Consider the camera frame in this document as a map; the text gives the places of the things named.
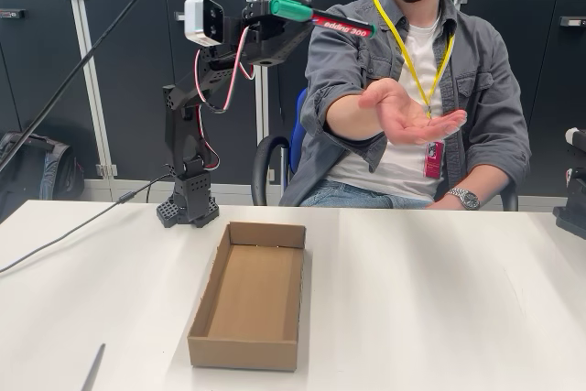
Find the person's right hand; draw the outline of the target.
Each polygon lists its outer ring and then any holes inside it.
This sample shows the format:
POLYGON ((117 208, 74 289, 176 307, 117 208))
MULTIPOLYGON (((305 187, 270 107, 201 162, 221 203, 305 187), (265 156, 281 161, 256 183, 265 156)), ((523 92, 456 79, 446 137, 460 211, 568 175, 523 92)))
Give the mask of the person's right hand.
POLYGON ((464 110, 436 117, 426 116, 423 107, 392 79, 371 83, 358 98, 358 106, 361 137, 384 133, 394 145, 440 141, 457 132, 467 119, 464 110))

